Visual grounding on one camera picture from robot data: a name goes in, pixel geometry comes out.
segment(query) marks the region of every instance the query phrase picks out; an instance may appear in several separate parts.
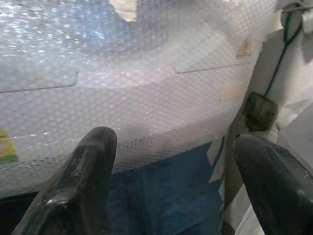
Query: green cable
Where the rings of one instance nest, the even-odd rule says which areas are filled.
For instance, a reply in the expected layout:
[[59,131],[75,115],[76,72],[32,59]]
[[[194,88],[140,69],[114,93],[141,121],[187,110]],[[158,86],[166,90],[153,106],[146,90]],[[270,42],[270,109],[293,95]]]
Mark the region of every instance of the green cable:
[[292,16],[292,12],[288,13],[288,15],[286,16],[286,21],[285,21],[285,27],[284,27],[284,49],[279,57],[278,63],[276,65],[275,71],[273,73],[273,76],[269,82],[268,88],[264,94],[264,97],[266,97],[270,91],[270,89],[272,88],[273,82],[277,76],[278,70],[282,64],[283,58],[286,54],[286,51],[288,49],[288,46],[293,43],[293,41],[295,40],[295,38],[299,35],[299,33],[301,32],[302,29],[302,23],[299,24],[298,28],[296,29],[296,31],[294,32],[294,34],[288,39],[288,30],[289,30],[289,25],[290,25],[290,20],[291,20],[291,16]]

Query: yellow label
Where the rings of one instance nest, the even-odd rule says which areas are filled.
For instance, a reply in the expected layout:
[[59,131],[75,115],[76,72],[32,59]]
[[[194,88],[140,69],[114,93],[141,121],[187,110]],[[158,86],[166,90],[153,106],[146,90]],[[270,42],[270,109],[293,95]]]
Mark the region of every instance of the yellow label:
[[247,55],[251,55],[252,53],[252,48],[251,48],[251,38],[248,37],[243,45],[241,46],[238,54],[237,54],[237,57],[241,57],[241,56],[247,56]]
[[6,132],[0,128],[0,157],[16,155],[16,151]]

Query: bubble wrap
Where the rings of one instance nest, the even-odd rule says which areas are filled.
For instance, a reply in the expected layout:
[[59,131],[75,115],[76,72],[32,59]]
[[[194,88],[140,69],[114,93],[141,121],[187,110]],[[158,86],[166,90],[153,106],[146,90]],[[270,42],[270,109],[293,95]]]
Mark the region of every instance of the bubble wrap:
[[0,126],[20,160],[1,190],[44,182],[95,126],[117,133],[114,172],[223,136],[243,95],[220,95],[250,79],[275,4],[138,0],[127,22],[108,0],[0,1]]

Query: blue fabric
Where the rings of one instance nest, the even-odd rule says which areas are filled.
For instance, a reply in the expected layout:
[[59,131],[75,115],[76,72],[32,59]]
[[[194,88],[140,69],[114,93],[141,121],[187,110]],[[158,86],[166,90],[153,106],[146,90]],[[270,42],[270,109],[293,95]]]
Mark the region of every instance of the blue fabric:
[[208,183],[213,173],[206,154],[209,147],[205,144],[112,175],[102,234],[218,234],[223,204],[218,190],[222,179]]

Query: green wire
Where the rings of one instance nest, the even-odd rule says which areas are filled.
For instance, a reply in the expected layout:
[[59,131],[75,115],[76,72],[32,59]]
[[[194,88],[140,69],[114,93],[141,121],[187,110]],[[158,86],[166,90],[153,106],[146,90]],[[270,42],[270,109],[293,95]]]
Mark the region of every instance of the green wire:
[[266,97],[270,91],[270,89],[272,88],[273,82],[277,76],[278,70],[282,64],[283,58],[286,54],[286,51],[288,49],[288,46],[293,43],[293,41],[295,40],[295,38],[299,35],[299,33],[301,32],[302,29],[302,23],[299,24],[298,28],[296,29],[296,31],[294,32],[294,34],[288,39],[288,30],[289,30],[289,25],[290,25],[290,20],[291,20],[291,16],[292,16],[292,12],[288,13],[288,15],[286,16],[286,21],[285,21],[285,27],[284,27],[284,49],[279,57],[278,63],[276,65],[275,71],[273,73],[273,76],[269,82],[268,88],[264,94],[264,97]]

